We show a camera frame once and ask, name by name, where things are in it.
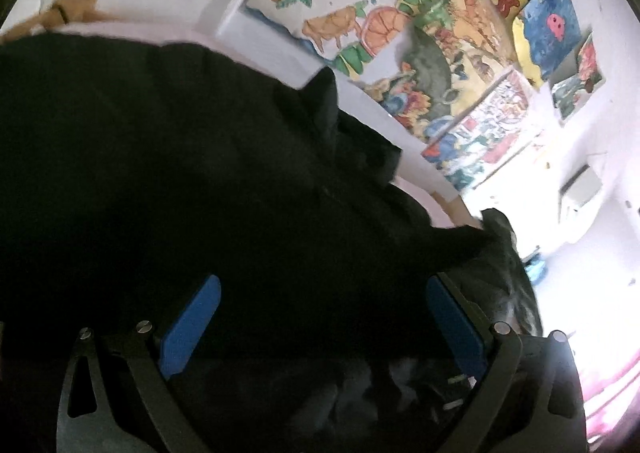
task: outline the blue gripper pad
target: blue gripper pad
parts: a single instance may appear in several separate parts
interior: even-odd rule
[[[458,368],[480,381],[488,367],[482,339],[437,276],[427,281],[427,305]]]
[[[160,341],[158,368],[165,379],[185,369],[220,305],[221,296],[220,280],[217,276],[209,276],[169,331],[164,334]]]

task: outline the blue painting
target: blue painting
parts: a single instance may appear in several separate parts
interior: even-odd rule
[[[547,79],[580,43],[580,25],[571,0],[531,0],[519,17],[529,40],[531,61]]]

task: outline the metal screw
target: metal screw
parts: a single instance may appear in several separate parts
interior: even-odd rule
[[[505,323],[504,321],[498,321],[497,323],[494,324],[494,330],[501,336],[506,336],[511,332],[511,327],[509,326],[508,323]]]
[[[89,327],[83,327],[80,329],[80,339],[84,341],[89,339],[94,332]]]
[[[551,332],[551,337],[558,343],[566,343],[569,340],[566,334],[559,330],[554,330],[553,332]]]
[[[140,323],[136,325],[136,332],[138,334],[146,334],[149,332],[154,326],[151,325],[146,319],[143,319]]]

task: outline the black cloth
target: black cloth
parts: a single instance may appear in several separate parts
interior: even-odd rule
[[[293,408],[316,388],[346,393],[349,372],[368,380],[376,408],[364,429],[377,423],[385,440],[402,443],[384,408],[398,408],[405,385],[433,384],[428,361],[450,363],[425,280],[478,256],[492,237],[432,227],[389,184],[399,150],[338,110],[330,70],[296,91],[196,45],[46,34],[0,48],[0,115],[3,381],[15,380],[17,400],[38,397],[11,364],[64,357],[86,325],[112,333],[162,322],[213,273],[220,308],[174,383],[212,447],[313,442],[289,434]],[[407,360],[411,374],[394,379]],[[287,369],[306,374],[296,384]],[[306,388],[271,399],[293,404],[283,413],[249,397],[216,425],[209,417],[224,413],[215,394],[225,372],[236,373],[234,389],[273,375],[292,381],[285,391]],[[62,372],[47,375],[62,384]],[[39,411],[56,408],[41,401]],[[441,424],[437,412],[432,421]],[[55,430],[48,417],[38,423],[45,435]]]

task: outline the pink fish drawing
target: pink fish drawing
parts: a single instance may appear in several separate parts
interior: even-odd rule
[[[556,37],[558,42],[564,40],[564,18],[559,14],[550,14],[546,19],[546,25]]]

